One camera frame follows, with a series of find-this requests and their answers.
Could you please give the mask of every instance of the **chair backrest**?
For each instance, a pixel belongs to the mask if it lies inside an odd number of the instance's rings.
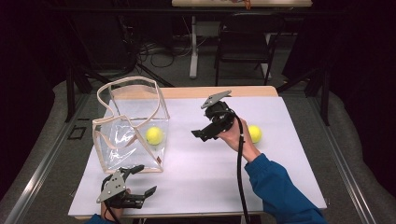
[[[280,33],[285,20],[277,14],[267,12],[236,12],[224,18],[219,26],[219,35],[223,32],[236,33]]]

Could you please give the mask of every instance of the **desk leg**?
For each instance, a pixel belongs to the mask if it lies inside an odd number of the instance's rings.
[[[190,78],[197,78],[198,49],[195,16],[192,16],[191,22],[191,50]]]
[[[270,34],[265,36],[265,41],[267,41],[267,43],[270,41],[270,37],[271,37]],[[268,69],[268,64],[267,63],[262,63],[261,66],[262,66],[263,73],[266,74],[267,73],[267,69]],[[268,80],[271,80],[271,73],[268,74]]]

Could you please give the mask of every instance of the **person's left hand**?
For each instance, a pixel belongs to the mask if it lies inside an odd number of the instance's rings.
[[[110,208],[111,211],[114,213],[114,215],[116,216],[117,219],[120,219],[122,214],[123,214],[123,208]],[[107,211],[107,208],[105,206],[105,203],[101,203],[101,218],[102,219],[106,219],[106,220],[110,220],[110,221],[115,221],[114,217],[111,216],[110,212]]]

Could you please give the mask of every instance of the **gray carpet floor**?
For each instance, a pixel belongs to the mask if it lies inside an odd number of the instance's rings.
[[[199,47],[196,79],[189,78],[189,54],[171,58],[157,50],[158,54],[148,56],[143,64],[177,87],[213,86],[216,48],[211,41],[207,39]],[[293,36],[281,38],[269,85],[278,87],[287,80],[281,73],[292,43]],[[170,66],[159,67],[170,62]],[[232,72],[242,69],[244,73],[251,73],[252,77],[260,76],[260,72],[254,71],[250,65],[224,66],[221,73],[229,74],[227,69]],[[150,77],[139,69],[135,69],[128,76]],[[69,123],[64,123],[67,113],[65,83],[54,88],[55,104],[42,134],[14,184],[0,202],[1,223],[83,223],[69,217],[67,213],[92,148],[92,119],[96,118],[98,108],[95,90],[102,84],[94,79],[90,82],[94,88],[91,94],[83,95],[77,90],[78,112]],[[256,79],[243,78],[222,79],[219,84],[262,83]],[[331,126],[326,127],[318,117],[318,99],[304,96],[305,84],[302,82],[280,96],[285,100],[306,156],[328,203],[328,208],[323,211],[324,216],[329,223],[396,223],[396,201],[375,181],[375,177],[362,161],[359,137],[342,102],[331,94]],[[274,221],[265,217],[265,223]]]

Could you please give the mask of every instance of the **human hand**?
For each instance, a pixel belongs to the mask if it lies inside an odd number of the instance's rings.
[[[128,194],[130,194],[131,190],[127,189],[126,192]],[[123,208],[110,208],[110,209],[113,212],[113,214],[116,216],[116,219],[120,219],[121,218],[121,216],[123,214]],[[111,216],[109,211],[107,211],[105,203],[101,203],[101,209],[100,210],[101,210],[101,218],[102,219],[115,221],[114,217]]]
[[[248,132],[248,124],[244,119],[240,119],[243,128],[244,134],[244,145],[242,147],[242,155],[248,161],[252,162],[256,157],[258,157],[261,153],[254,146],[253,141],[251,140],[250,133]],[[233,126],[227,132],[221,132],[217,135],[217,137],[221,138],[227,145],[235,151],[238,151],[239,148],[239,123],[237,118],[233,119]]]

